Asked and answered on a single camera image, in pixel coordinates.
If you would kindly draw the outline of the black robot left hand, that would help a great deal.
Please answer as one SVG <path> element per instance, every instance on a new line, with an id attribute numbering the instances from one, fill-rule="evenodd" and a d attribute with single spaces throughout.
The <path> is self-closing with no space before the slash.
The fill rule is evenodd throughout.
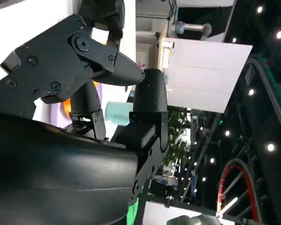
<path id="1" fill-rule="evenodd" d="M 107 31 L 107 45 L 119 49 L 125 25 L 125 4 L 122 0 L 83 0 L 79 15 L 91 29 Z"/>

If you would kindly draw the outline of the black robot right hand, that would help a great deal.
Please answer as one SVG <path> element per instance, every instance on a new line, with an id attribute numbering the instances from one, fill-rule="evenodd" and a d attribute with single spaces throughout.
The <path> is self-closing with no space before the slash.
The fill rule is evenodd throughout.
<path id="1" fill-rule="evenodd" d="M 168 148 L 163 74 L 89 36 L 71 15 L 1 64 L 0 225 L 111 225 Z M 129 123 L 106 137 L 95 82 L 135 86 Z"/>

